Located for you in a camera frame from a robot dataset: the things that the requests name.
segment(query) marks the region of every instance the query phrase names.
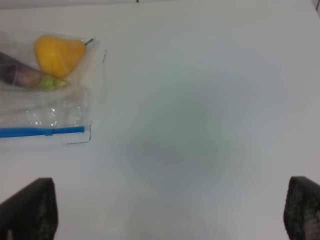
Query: pear stem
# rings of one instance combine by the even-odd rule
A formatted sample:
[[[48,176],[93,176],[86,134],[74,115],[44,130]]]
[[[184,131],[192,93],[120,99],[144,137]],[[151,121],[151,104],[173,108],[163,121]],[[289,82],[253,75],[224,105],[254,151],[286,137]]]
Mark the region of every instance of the pear stem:
[[[87,41],[84,45],[88,45],[89,43],[91,43],[92,41],[93,41],[94,39],[93,38],[91,38],[89,41]]]

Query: ziplock bag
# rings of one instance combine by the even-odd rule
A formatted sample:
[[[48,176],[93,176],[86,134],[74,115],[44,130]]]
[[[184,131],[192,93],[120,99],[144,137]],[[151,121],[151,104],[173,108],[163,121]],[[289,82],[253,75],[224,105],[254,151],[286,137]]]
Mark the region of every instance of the ziplock bag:
[[[33,31],[0,33],[0,138],[88,129],[80,86],[97,41]]]

